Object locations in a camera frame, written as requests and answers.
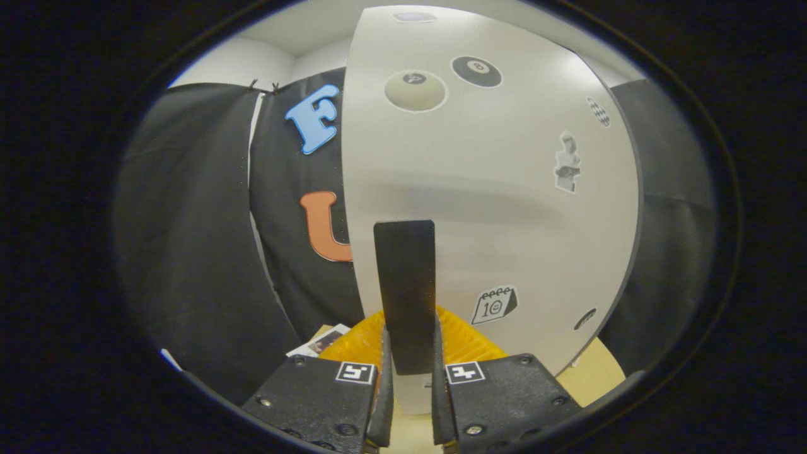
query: orange object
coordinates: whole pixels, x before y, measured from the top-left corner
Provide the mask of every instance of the orange object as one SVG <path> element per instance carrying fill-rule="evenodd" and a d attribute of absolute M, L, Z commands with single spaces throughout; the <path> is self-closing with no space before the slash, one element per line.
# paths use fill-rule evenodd
<path fill-rule="evenodd" d="M 331 227 L 331 205 L 337 195 L 330 191 L 309 192 L 300 199 L 305 208 L 308 223 L 308 239 L 311 247 L 321 257 L 332 262 L 350 262 L 353 253 L 350 245 L 337 242 Z"/>

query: white sticker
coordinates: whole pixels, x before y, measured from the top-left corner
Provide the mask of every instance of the white sticker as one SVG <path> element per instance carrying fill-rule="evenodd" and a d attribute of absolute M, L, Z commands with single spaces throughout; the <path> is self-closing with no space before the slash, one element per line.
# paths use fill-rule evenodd
<path fill-rule="evenodd" d="M 500 285 L 479 294 L 471 325 L 493 322 L 510 314 L 518 306 L 518 292 L 512 285 Z"/>
<path fill-rule="evenodd" d="M 370 385 L 373 381 L 373 372 L 375 372 L 373 364 L 343 362 L 337 372 L 337 381 Z"/>
<path fill-rule="evenodd" d="M 404 13 L 395 13 L 392 15 L 400 23 L 423 23 L 434 22 L 437 17 L 430 13 L 420 11 L 407 11 Z"/>
<path fill-rule="evenodd" d="M 555 187 L 561 191 L 575 193 L 577 182 L 575 179 L 580 175 L 580 155 L 577 154 L 577 140 L 568 131 L 560 134 L 560 143 L 563 149 L 555 154 L 557 166 L 554 168 Z"/>
<path fill-rule="evenodd" d="M 469 363 L 447 364 L 445 374 L 449 377 L 449 383 L 459 385 L 470 383 L 471 381 L 485 380 L 485 374 L 476 361 Z"/>
<path fill-rule="evenodd" d="M 336 325 L 330 330 L 325 331 L 323 334 L 311 339 L 311 341 L 304 343 L 292 351 L 289 351 L 286 353 L 286 356 L 302 355 L 316 358 L 320 355 L 320 353 L 322 353 L 322 350 L 330 347 L 332 343 L 334 343 L 348 331 L 350 331 L 350 328 L 347 326 L 342 324 Z"/>

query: white wall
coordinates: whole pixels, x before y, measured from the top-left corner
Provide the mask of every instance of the white wall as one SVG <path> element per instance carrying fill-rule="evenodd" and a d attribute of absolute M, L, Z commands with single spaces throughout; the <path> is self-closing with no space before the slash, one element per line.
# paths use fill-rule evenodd
<path fill-rule="evenodd" d="M 289 82 L 295 58 L 271 44 L 245 38 L 232 38 L 189 65 L 171 84 L 219 82 L 272 90 L 272 82 Z"/>
<path fill-rule="evenodd" d="M 341 68 L 348 64 L 350 39 L 327 44 L 313 52 L 303 55 L 295 61 L 291 68 L 289 82 L 308 78 L 314 74 L 331 69 Z"/>

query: yellow object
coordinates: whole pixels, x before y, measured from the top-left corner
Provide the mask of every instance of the yellow object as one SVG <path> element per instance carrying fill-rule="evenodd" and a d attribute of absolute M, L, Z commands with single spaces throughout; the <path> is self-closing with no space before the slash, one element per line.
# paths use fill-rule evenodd
<path fill-rule="evenodd" d="M 443 334 L 445 364 L 488 361 L 507 356 L 460 317 L 440 306 L 437 306 L 437 315 Z M 384 312 L 375 313 L 337 339 L 320 354 L 320 358 L 375 364 L 380 370 L 383 327 Z M 608 348 L 594 338 L 557 379 L 580 406 L 587 406 L 619 385 L 625 379 L 625 374 Z"/>
<path fill-rule="evenodd" d="M 443 361 L 446 364 L 488 361 L 506 353 L 460 317 L 437 306 L 443 334 Z M 375 364 L 381 368 L 384 312 L 359 322 L 320 354 L 321 359 Z"/>

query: gray circle sticker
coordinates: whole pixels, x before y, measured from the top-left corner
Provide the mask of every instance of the gray circle sticker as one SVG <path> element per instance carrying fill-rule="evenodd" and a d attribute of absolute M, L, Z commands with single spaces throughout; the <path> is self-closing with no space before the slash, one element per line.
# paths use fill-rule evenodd
<path fill-rule="evenodd" d="M 502 73 L 489 61 L 477 57 L 457 57 L 451 61 L 451 69 L 462 80 L 484 88 L 498 86 Z"/>
<path fill-rule="evenodd" d="M 448 90 L 438 76 L 410 69 L 387 79 L 384 94 L 398 109 L 424 112 L 440 107 L 448 97 Z"/>

